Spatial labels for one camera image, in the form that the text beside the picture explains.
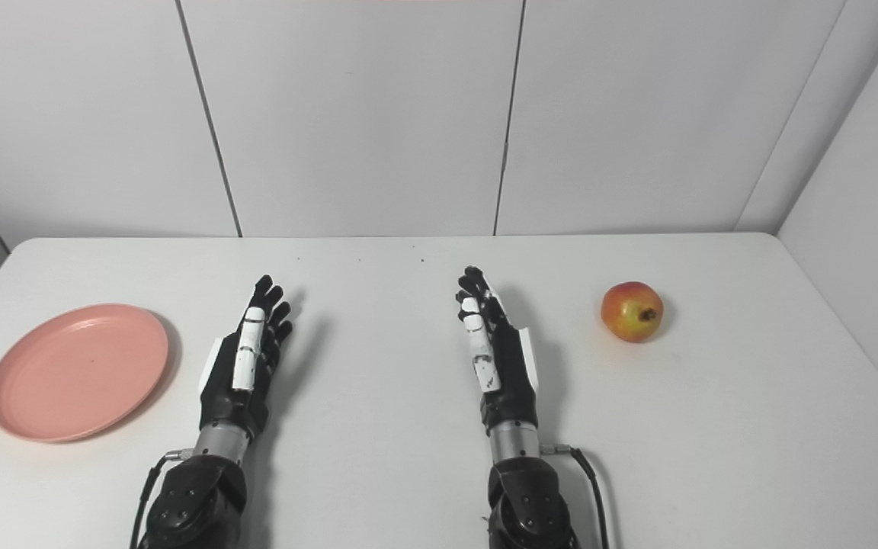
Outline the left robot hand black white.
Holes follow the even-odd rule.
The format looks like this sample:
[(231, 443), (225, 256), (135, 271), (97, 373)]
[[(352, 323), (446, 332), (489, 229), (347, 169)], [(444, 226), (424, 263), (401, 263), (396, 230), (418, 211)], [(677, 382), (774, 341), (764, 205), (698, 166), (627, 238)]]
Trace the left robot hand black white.
[(200, 428), (226, 422), (241, 428), (250, 441), (264, 431), (271, 382), (293, 331), (289, 315), (283, 288), (270, 275), (262, 275), (237, 330), (210, 348), (200, 390)]

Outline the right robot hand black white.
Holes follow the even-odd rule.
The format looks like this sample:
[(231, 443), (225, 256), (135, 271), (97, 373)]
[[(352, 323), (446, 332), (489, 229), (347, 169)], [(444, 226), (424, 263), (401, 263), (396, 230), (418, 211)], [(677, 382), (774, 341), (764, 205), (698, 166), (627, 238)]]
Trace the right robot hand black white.
[(490, 433), (503, 423), (539, 426), (536, 358), (530, 330), (508, 318), (501, 298), (475, 265), (459, 278), (457, 314), (467, 340), (480, 390), (481, 421)]

